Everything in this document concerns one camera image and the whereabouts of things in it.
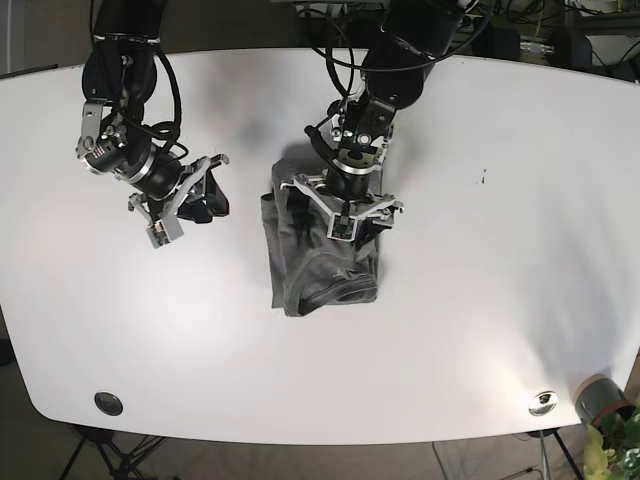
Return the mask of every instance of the floor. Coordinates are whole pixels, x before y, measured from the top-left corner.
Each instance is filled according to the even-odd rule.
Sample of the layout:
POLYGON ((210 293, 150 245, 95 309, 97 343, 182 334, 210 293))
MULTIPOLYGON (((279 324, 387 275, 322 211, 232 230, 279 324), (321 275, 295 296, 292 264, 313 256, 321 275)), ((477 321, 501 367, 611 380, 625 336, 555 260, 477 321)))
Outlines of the floor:
MULTIPOLYGON (((24 6, 24 68, 52 63, 68 66, 86 60, 89 54, 87 1, 15 1, 16 5, 24 6)), ((291 8, 267 0, 173 1, 163 32, 163 44, 169 53, 295 46, 298 42, 291 8)), ((598 47, 599 53, 615 61, 630 42, 625 38, 613 43, 599 42, 604 45, 598 47)), ((0 338, 6 336, 4 321, 0 318, 0 338)), ((632 398, 637 397, 640 367, 634 369, 628 390, 632 398)), ((56 479, 78 442, 71 427, 50 421, 33 408, 16 364, 0 368, 0 425, 0 478, 3 479, 56 479)), ((579 462, 583 428, 563 428, 560 434, 579 462)), ((138 438, 118 433, 116 443, 126 450, 138 438)), ((538 441, 524 434, 441 442, 437 449, 446 477, 428 443, 298 447, 170 439, 142 465, 142 470, 159 478, 179 476, 182 480, 497 480, 540 463, 538 441)), ((547 450, 553 478, 575 478, 552 438, 547 440, 547 450)), ((97 450, 88 446, 68 478, 110 477, 97 450)))

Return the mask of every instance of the black cable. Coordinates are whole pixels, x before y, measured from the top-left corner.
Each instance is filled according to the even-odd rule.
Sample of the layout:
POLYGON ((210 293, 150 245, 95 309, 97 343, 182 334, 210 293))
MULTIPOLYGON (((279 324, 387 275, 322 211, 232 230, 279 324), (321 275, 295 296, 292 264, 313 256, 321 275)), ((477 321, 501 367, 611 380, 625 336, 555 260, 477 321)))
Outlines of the black cable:
MULTIPOLYGON (((104 58, 102 56, 102 52, 97 48, 94 33, 93 33, 93 15, 95 10, 95 0, 90 0, 89 2, 89 40, 91 42, 91 50, 96 56, 96 63, 98 65, 98 71, 102 78, 105 80, 105 84, 109 89, 109 93, 111 96, 111 102, 113 104, 114 110, 122 117, 122 119, 131 125, 134 128, 141 130, 152 138, 160 141, 166 142, 163 146, 163 149, 167 151, 173 146, 177 145, 178 138, 180 137, 180 126, 182 124, 182 102, 180 98, 180 89, 178 88, 177 79, 169 60, 160 47, 157 47, 154 50, 154 53, 158 55, 160 62, 167 72, 167 76, 169 77, 169 84, 171 86, 171 93, 173 95, 174 101, 174 119, 172 122, 160 122, 156 125, 148 127, 143 125, 141 122, 136 121, 131 118, 120 105, 120 99, 115 98, 115 94, 113 93, 115 89, 111 84, 111 78, 106 73, 106 68, 104 66, 104 58)), ((188 150, 184 146, 180 146, 185 152, 188 153, 188 150)))
MULTIPOLYGON (((309 13, 315 13, 317 15, 320 15, 327 21, 327 23, 329 23, 329 25, 331 25, 338 32, 340 37, 344 39, 344 43, 347 46, 347 49, 349 50, 349 60, 351 61, 351 64, 352 65, 355 64, 356 59, 353 53, 353 47, 351 46, 351 42, 349 41, 349 37, 347 37, 347 34, 340 27, 338 22, 336 22, 333 18, 331 18, 330 15, 327 15, 325 12, 321 10, 317 10, 311 7, 302 7, 302 10, 309 13)), ((326 47, 325 51, 326 51, 325 61, 327 64, 327 72, 329 73, 329 77, 331 78, 331 82, 333 83, 334 87, 336 87, 336 90, 338 90, 340 95, 342 95, 341 105, 344 106, 347 103, 349 95, 351 95, 351 88, 353 88, 353 81, 355 78, 355 69, 350 68, 349 84, 347 85, 347 88, 344 88, 344 86, 342 85, 342 82, 340 82, 340 78, 338 77, 338 74, 335 69, 336 61, 333 58, 333 49, 331 47, 326 47)))
POLYGON ((627 58, 627 55, 629 55, 631 51, 638 46, 639 43, 640 43, 640 40, 638 40, 636 43, 631 45, 629 49, 626 52, 624 52, 624 55, 620 58, 620 60, 616 65, 620 65, 622 62, 624 62, 624 59, 627 58))
POLYGON ((553 432, 553 436, 556 437, 556 441, 558 442, 558 445, 560 445, 560 449, 562 450, 562 453, 564 453, 564 456, 566 457, 567 462, 569 462, 569 465, 571 465, 571 469, 573 470, 573 473, 576 474, 576 477, 578 478, 578 480, 584 480, 584 477, 582 476, 582 472, 576 465, 576 462, 573 461, 573 457, 569 453, 569 450, 567 450, 567 447, 562 441, 562 438, 560 437, 560 434, 558 433, 557 430, 553 432))
MULTIPOLYGON (((401 68, 366 68, 366 67, 363 67, 362 65, 355 65, 354 63, 341 62, 339 60, 331 59, 324 52, 322 52, 322 50, 320 50, 319 48, 311 45, 311 43, 308 41, 308 39, 305 38, 305 40, 307 41, 307 43, 309 43, 309 47, 311 48, 311 50, 316 52, 321 57, 327 59, 331 63, 334 63, 336 65, 340 65, 342 67, 352 68, 354 70, 359 70, 361 72, 371 72, 371 73, 374 73, 374 72, 378 72, 378 73, 406 72, 406 71, 409 71, 409 70, 419 70, 419 69, 427 67, 429 65, 433 65, 435 63, 438 63, 438 62, 441 62, 443 60, 446 60, 447 58, 450 58, 453 55, 455 55, 458 52, 460 52, 463 48, 466 48, 469 45, 471 45, 473 43, 473 41, 476 38, 478 38, 478 36, 482 33, 482 30, 484 30, 484 28, 489 24, 489 20, 491 20, 491 16, 493 15, 493 8, 495 6, 495 3, 496 3, 496 0, 489 0, 489 6, 488 6, 488 9, 487 9, 487 12, 483 15, 482 21, 474 29, 473 34, 471 34, 469 36, 469 38, 467 38, 459 47, 454 48, 452 51, 450 51, 448 53, 445 53, 444 55, 432 58, 432 59, 430 59, 430 60, 428 60, 428 61, 426 61, 424 63, 421 63, 419 65, 412 65, 410 67, 401 67, 401 68)), ((307 9, 306 7, 303 7, 300 10, 300 12, 305 12, 307 10, 309 10, 309 9, 307 9)), ((330 22, 330 23, 333 23, 334 24, 334 28, 336 28, 336 29, 340 28, 340 26, 331 17, 327 16, 327 21, 330 22)))
POLYGON ((142 440, 140 440, 140 442, 138 442, 138 445, 133 447, 133 450, 131 450, 129 455, 133 455, 136 450, 138 450, 139 448, 142 448, 142 445, 144 445, 144 443, 147 441, 148 438, 149 438, 149 435, 145 435, 144 437, 142 437, 142 440))
POLYGON ((600 64, 604 67, 604 71, 607 74, 607 76, 613 78, 614 75, 613 75, 613 71, 611 70, 611 67, 602 61, 602 59, 600 58, 600 55, 598 55, 598 52, 596 52, 593 49, 591 49, 591 52, 598 59, 600 64))

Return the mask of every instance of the black equipment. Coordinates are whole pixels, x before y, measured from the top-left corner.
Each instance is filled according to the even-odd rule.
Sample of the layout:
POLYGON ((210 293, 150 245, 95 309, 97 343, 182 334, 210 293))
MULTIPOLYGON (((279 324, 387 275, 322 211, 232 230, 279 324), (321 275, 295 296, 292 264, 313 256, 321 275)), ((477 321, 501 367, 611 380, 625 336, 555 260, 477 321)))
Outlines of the black equipment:
POLYGON ((133 478, 140 480, 153 480, 152 478, 143 476, 140 470, 138 470, 138 466, 167 440, 165 437, 151 437, 149 435, 145 435, 133 450, 125 453, 122 452, 113 442, 115 434, 113 430, 85 427, 82 425, 72 425, 72 427, 80 435, 80 441, 71 455, 71 458, 69 458, 69 461, 60 476, 60 480, 66 480, 67 476, 71 472, 73 464, 76 462, 76 459, 82 450, 82 447, 84 447, 87 442, 93 443, 98 449, 102 460, 109 469, 109 475, 113 480, 129 480, 133 478), (111 463, 105 447, 111 450, 111 452, 118 457, 119 463, 117 466, 111 463))
MULTIPOLYGON (((353 65, 348 38, 324 12, 303 6, 331 21, 344 37, 351 54, 345 64, 325 57, 331 80, 342 95, 318 125, 305 132, 317 153, 328 164, 317 178, 296 175, 282 187, 298 188, 330 217, 327 236, 353 242, 360 232, 370 237, 393 226, 394 213, 403 205, 393 195, 370 188, 370 175, 381 174, 392 136, 392 121, 399 110, 413 105, 435 63, 470 45, 486 27, 495 0, 475 26, 474 32, 454 51, 449 51, 456 30, 467 12, 467 0, 392 0, 379 28, 371 33, 370 48, 362 66, 353 65), (335 65, 351 68, 349 86, 339 81, 335 65), (363 74, 364 91, 350 92, 354 70, 363 74), (320 127, 333 121, 330 146, 320 127)), ((141 193, 131 195, 129 209, 138 210, 149 222, 147 231, 155 247, 182 235, 178 218, 208 223, 229 213, 229 204, 211 175, 228 162, 224 155, 202 157, 184 166, 188 151, 178 142, 182 107, 177 80, 159 46, 159 32, 167 0, 104 0, 91 25, 93 53, 83 72, 87 102, 77 154, 94 173, 113 173, 141 193), (174 119, 157 125, 142 124, 144 104, 153 94, 158 57, 166 70, 174 97, 174 119), (102 118, 104 107, 111 112, 102 118), (154 141, 164 142, 162 146, 154 141), (171 149, 184 151, 176 157, 171 149)))
POLYGON ((87 101, 76 149, 89 171, 110 172, 141 192, 129 197, 129 210, 138 210, 148 220, 147 232, 156 248, 183 234, 178 218, 209 223, 229 213, 227 198, 211 174, 213 168, 228 163, 227 157, 202 157, 188 166, 180 163, 188 154, 178 142, 180 91, 159 37, 166 3, 103 0, 95 26, 91 25, 93 51, 82 75, 87 101), (169 77, 174 118, 147 126, 142 120, 144 104, 157 82, 155 57, 169 77), (105 107, 111 111, 103 118, 105 107), (176 156, 173 147, 184 153, 176 156))
MULTIPOLYGON (((313 8, 301 11, 324 15, 313 8)), ((327 119, 305 128, 329 168, 320 178, 298 175, 285 186, 298 188, 329 214, 329 238, 349 242, 371 238, 392 228, 395 212, 403 211, 403 204, 393 195, 370 188, 370 176, 374 172, 381 175, 396 113, 420 98, 435 63, 455 53, 447 52, 465 12, 465 6, 454 0, 392 0, 362 66, 357 67, 365 84, 358 98, 351 98, 351 85, 345 89, 337 79, 335 64, 345 64, 332 58, 330 48, 324 54, 314 48, 325 57, 329 75, 343 95, 329 107, 327 119), (320 132, 331 118, 337 148, 320 132)), ((477 37, 490 15, 463 46, 477 37)), ((339 25, 334 28, 347 40, 339 25)))

